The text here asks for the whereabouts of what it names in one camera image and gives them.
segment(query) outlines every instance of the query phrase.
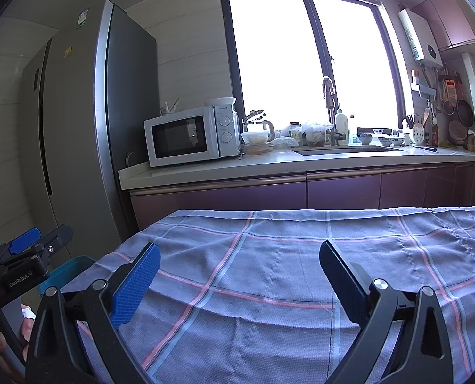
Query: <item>white countertop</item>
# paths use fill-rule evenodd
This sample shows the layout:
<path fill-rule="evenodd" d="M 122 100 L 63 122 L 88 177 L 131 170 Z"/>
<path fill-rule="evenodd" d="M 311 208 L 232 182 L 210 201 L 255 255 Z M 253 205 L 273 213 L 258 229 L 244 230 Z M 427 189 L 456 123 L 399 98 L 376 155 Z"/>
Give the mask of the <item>white countertop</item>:
<path fill-rule="evenodd" d="M 304 172 L 432 163 L 474 162 L 475 155 L 464 150 L 439 147 L 437 152 L 415 147 L 396 151 L 353 152 L 304 156 L 291 150 L 273 150 L 266 155 L 245 156 L 150 168 L 142 163 L 119 171 L 121 188 L 143 189 L 192 182 L 256 178 Z"/>

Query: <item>microwave control panel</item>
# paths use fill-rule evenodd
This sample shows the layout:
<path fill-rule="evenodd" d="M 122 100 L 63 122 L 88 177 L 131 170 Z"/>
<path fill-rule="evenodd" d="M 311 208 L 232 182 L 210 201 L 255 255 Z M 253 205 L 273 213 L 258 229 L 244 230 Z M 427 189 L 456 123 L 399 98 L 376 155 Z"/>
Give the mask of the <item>microwave control panel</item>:
<path fill-rule="evenodd" d="M 214 107 L 216 133 L 218 135 L 219 155 L 221 157 L 239 154 L 239 122 L 232 105 Z"/>

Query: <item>white water heater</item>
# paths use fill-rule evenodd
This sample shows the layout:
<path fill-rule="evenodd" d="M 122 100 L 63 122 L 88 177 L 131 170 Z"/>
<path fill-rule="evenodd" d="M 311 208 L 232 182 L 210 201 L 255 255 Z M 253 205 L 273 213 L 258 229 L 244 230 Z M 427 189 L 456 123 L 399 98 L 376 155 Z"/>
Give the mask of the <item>white water heater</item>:
<path fill-rule="evenodd" d="M 399 13 L 399 18 L 405 28 L 415 60 L 432 68 L 441 68 L 442 59 L 426 19 L 407 8 Z"/>

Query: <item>microwave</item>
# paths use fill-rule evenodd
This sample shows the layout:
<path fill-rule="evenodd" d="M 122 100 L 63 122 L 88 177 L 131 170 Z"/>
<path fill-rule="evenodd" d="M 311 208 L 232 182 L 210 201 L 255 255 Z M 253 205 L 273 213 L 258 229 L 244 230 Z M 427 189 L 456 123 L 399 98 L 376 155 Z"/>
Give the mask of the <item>microwave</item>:
<path fill-rule="evenodd" d="M 144 131 L 151 167 L 239 155 L 239 121 L 230 104 L 152 118 Z"/>

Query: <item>silver screw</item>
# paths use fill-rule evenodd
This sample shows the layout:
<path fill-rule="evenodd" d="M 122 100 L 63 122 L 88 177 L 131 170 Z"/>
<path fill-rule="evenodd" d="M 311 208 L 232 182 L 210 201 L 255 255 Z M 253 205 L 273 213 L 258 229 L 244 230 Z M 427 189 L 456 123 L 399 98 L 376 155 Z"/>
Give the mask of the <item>silver screw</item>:
<path fill-rule="evenodd" d="M 48 297 L 52 297 L 56 294 L 56 292 L 57 292 L 56 287 L 51 286 L 45 291 L 45 295 L 48 296 Z"/>
<path fill-rule="evenodd" d="M 102 280 L 102 279 L 99 279 L 99 280 L 95 280 L 92 284 L 91 284 L 91 288 L 93 290 L 102 290 L 103 288 L 106 287 L 106 281 L 105 280 Z"/>
<path fill-rule="evenodd" d="M 426 296 L 428 296 L 428 297 L 433 296 L 434 293 L 435 293 L 435 292 L 433 291 L 433 289 L 432 289 L 430 286 L 424 286 L 424 287 L 422 288 L 422 292 L 423 292 Z"/>
<path fill-rule="evenodd" d="M 377 278 L 374 281 L 374 285 L 376 286 L 377 289 L 380 289 L 380 290 L 385 290 L 389 286 L 389 284 L 382 278 Z"/>

